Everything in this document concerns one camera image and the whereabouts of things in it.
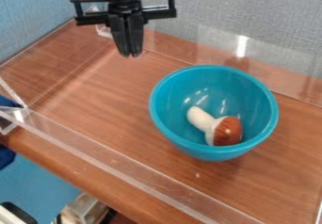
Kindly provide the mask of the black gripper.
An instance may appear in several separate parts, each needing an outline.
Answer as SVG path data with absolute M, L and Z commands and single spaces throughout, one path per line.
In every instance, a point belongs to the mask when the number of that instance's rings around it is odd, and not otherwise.
M 177 17 L 175 0 L 167 0 L 162 6 L 145 6 L 142 0 L 70 0 L 75 5 L 75 20 L 79 25 L 110 24 L 114 41 L 122 56 L 138 57 L 142 53 L 143 23 L 150 20 Z M 106 10 L 86 13 L 82 5 L 85 3 L 105 3 Z M 125 20 L 119 16 L 130 15 L 129 43 L 126 37 Z

